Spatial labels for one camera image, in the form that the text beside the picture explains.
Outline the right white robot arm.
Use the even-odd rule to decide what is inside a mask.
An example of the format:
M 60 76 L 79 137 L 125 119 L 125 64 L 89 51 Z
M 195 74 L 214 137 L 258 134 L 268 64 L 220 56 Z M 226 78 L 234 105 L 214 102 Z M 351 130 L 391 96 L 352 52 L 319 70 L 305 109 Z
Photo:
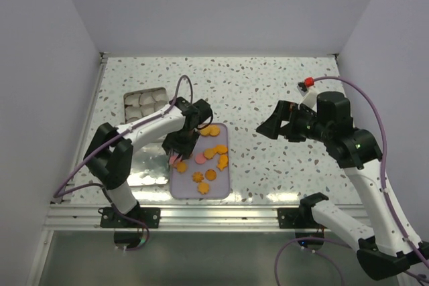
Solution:
M 280 100 L 256 131 L 269 139 L 312 139 L 325 146 L 356 189 L 371 224 L 346 214 L 322 193 L 300 200 L 298 218 L 306 227 L 318 224 L 333 231 L 356 252 L 370 278 L 393 277 L 428 259 L 428 243 L 407 221 L 385 178 L 374 136 L 354 126 L 344 94 L 322 92 L 310 104 Z

